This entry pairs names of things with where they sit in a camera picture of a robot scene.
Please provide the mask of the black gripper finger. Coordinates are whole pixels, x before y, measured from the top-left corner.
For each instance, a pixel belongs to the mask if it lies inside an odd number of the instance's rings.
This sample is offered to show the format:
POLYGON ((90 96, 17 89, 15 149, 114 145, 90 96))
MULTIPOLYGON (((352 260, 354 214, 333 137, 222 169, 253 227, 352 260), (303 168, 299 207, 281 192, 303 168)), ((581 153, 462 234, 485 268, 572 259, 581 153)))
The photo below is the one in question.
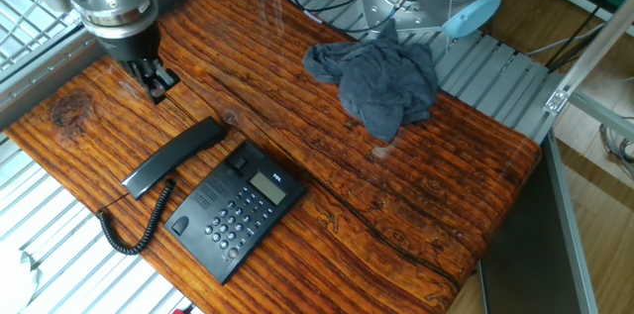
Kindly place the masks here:
POLYGON ((165 91, 158 79, 155 64, 151 61, 130 61, 129 67, 132 76, 145 89, 153 103, 158 105, 165 98, 165 91))
POLYGON ((152 61, 149 81, 152 94, 165 94, 178 82, 179 77, 171 69, 164 68, 160 59, 152 61))

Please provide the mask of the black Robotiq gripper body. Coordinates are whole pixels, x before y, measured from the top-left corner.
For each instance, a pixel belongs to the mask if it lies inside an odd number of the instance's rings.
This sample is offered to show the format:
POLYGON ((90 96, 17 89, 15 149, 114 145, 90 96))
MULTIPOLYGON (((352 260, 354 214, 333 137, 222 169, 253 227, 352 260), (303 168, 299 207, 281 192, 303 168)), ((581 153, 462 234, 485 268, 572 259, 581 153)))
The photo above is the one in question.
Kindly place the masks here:
POLYGON ((131 76, 151 75, 162 65, 159 56, 160 31, 157 22, 123 39, 97 38, 104 51, 131 76))

